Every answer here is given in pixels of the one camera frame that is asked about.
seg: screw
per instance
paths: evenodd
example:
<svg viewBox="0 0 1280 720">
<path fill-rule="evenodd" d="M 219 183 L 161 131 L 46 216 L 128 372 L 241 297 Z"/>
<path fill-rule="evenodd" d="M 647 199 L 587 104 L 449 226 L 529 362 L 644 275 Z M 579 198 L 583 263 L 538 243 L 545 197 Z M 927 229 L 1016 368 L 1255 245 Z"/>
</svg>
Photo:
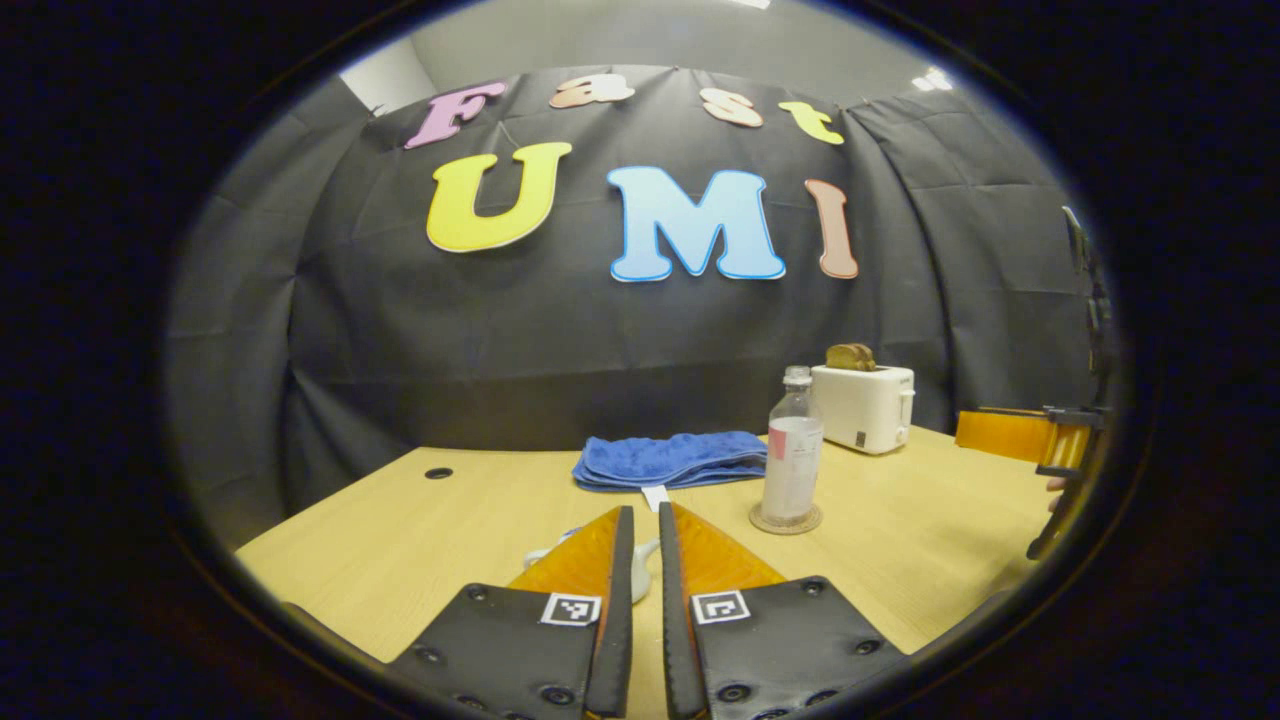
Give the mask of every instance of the screw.
<svg viewBox="0 0 1280 720">
<path fill-rule="evenodd" d="M 724 685 L 721 688 L 721 692 L 716 693 L 716 697 L 723 702 L 742 702 L 751 697 L 751 688 L 746 685 Z"/>
<path fill-rule="evenodd" d="M 429 648 L 429 647 L 422 646 L 422 644 L 416 644 L 416 646 L 412 647 L 412 650 L 413 650 L 413 655 L 416 655 L 417 659 L 421 660 L 422 662 L 439 662 L 440 661 L 440 653 L 436 652 L 433 648 Z"/>
<path fill-rule="evenodd" d="M 804 705 L 805 705 L 805 707 L 809 707 L 810 705 L 818 705 L 819 702 L 827 700 L 828 697 L 831 697 L 833 694 L 836 694 L 836 691 L 822 691 L 820 693 L 817 693 L 813 697 L 810 697 L 809 700 L 804 701 Z"/>
<path fill-rule="evenodd" d="M 547 688 L 543 691 L 543 700 L 552 705 L 568 705 L 573 702 L 573 693 L 564 688 Z"/>
</svg>

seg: black fabric curtain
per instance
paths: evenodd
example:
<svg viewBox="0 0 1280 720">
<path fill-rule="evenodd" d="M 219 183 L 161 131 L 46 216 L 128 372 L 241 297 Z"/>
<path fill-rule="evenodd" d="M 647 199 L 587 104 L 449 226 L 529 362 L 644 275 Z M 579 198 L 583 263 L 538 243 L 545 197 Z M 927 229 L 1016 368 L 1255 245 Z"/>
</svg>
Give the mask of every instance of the black fabric curtain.
<svg viewBox="0 0 1280 720">
<path fill-rule="evenodd" d="M 596 73 L 625 76 L 635 95 L 548 105 L 559 83 Z M 169 410 L 192 491 L 229 544 L 416 446 L 763 432 L 783 366 L 819 364 L 837 342 L 915 370 L 913 419 L 937 430 L 975 405 L 1089 398 L 1066 193 L 964 95 L 841 109 L 635 65 L 502 81 L 457 135 L 404 150 L 428 101 L 371 119 L 334 79 L 265 132 L 197 220 L 174 286 Z M 705 87 L 749 97 L 764 126 L 713 118 Z M 829 115 L 845 142 L 805 135 L 785 101 Z M 495 154 L 476 211 L 498 214 L 520 191 L 512 151 L 552 141 L 573 149 L 536 231 L 461 255 L 428 241 L 436 168 Z M 628 165 L 663 168 L 694 201 L 718 170 L 763 177 L 786 275 L 730 279 L 713 261 L 700 277 L 676 263 L 660 282 L 614 281 L 622 200 L 605 174 Z M 822 273 L 806 179 L 847 196 L 859 277 Z"/>
</svg>

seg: plastic bottle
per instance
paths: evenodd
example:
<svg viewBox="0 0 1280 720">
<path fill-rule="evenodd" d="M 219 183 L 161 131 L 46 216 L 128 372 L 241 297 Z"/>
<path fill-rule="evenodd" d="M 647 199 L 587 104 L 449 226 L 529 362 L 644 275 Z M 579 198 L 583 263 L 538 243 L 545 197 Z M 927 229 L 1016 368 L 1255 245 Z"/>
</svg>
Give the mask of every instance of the plastic bottle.
<svg viewBox="0 0 1280 720">
<path fill-rule="evenodd" d="M 774 525 L 797 524 L 813 507 L 822 455 L 822 415 L 809 393 L 809 368 L 790 365 L 786 395 L 769 413 L 769 456 L 764 464 L 760 514 Z"/>
</svg>

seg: white toaster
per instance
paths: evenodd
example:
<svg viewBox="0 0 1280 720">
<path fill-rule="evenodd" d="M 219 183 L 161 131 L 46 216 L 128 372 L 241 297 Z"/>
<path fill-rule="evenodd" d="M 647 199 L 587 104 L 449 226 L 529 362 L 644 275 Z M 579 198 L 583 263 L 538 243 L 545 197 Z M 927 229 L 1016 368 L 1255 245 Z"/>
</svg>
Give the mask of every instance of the white toaster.
<svg viewBox="0 0 1280 720">
<path fill-rule="evenodd" d="M 868 372 L 818 365 L 813 368 L 813 397 L 826 439 L 879 455 L 906 445 L 915 373 L 884 365 Z"/>
</svg>

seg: cork coaster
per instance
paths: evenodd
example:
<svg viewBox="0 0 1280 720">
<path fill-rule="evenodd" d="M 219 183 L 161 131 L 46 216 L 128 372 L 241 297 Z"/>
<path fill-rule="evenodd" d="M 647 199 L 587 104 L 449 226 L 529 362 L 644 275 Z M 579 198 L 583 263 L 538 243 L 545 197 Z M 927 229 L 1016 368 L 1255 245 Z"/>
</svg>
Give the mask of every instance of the cork coaster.
<svg viewBox="0 0 1280 720">
<path fill-rule="evenodd" d="M 808 512 L 800 516 L 800 520 L 786 525 L 774 525 L 764 519 L 764 515 L 760 512 L 760 503 L 756 502 L 748 518 L 751 519 L 753 525 L 767 533 L 773 533 L 776 536 L 799 536 L 800 533 L 808 533 L 809 530 L 817 528 L 818 523 L 822 523 L 822 509 L 814 505 Z"/>
</svg>

